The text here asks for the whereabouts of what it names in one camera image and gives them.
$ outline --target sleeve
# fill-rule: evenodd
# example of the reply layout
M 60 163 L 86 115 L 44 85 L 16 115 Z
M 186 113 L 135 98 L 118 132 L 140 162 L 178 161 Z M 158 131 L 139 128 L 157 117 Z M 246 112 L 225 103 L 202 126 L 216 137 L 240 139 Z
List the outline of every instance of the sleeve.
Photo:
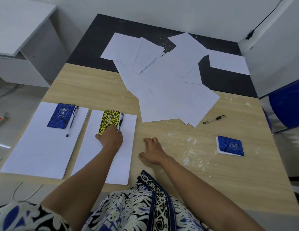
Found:
M 59 214 L 26 201 L 0 206 L 0 231 L 6 230 L 72 231 Z

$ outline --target hand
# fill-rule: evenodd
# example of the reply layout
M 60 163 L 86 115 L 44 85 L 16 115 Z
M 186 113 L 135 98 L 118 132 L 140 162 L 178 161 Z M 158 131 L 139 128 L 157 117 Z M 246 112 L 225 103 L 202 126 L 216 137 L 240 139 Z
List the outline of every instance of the hand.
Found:
M 117 128 L 111 124 L 108 126 L 102 135 L 95 135 L 103 147 L 112 147 L 116 152 L 119 150 L 123 143 L 123 134 L 121 131 L 117 132 Z
M 168 160 L 170 156 L 168 156 L 162 149 L 158 139 L 155 138 L 144 138 L 145 142 L 145 152 L 141 152 L 139 156 L 148 160 L 152 164 L 160 165 Z

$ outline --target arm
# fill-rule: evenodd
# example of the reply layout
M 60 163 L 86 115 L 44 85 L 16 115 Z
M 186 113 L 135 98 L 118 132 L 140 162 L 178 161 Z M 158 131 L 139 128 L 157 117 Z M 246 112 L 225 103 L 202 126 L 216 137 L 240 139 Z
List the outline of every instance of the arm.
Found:
M 117 132 L 114 125 L 106 128 L 102 135 L 96 135 L 96 138 L 103 146 L 100 153 L 41 202 L 42 206 L 60 214 L 73 231 L 82 229 L 123 142 L 122 132 Z
M 190 211 L 211 229 L 263 230 L 231 200 L 168 156 L 157 138 L 144 141 L 148 148 L 139 156 L 162 167 Z

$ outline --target blue notebook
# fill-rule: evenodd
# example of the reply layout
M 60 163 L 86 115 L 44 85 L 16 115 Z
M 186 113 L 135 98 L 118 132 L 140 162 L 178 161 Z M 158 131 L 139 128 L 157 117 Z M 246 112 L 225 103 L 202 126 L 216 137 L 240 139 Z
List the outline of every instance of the blue notebook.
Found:
M 221 154 L 244 156 L 242 142 L 240 140 L 217 136 L 217 150 Z
M 65 129 L 69 123 L 75 105 L 59 103 L 47 124 L 47 127 Z

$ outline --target yellow notebook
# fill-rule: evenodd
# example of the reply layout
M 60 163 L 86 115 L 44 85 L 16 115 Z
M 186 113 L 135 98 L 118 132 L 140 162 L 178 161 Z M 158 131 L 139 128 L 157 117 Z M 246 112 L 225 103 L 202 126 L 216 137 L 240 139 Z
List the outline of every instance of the yellow notebook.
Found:
M 119 121 L 120 121 L 120 111 L 105 110 L 102 116 L 98 134 L 101 135 L 104 132 L 104 130 L 111 124 L 113 124 L 117 128 Z

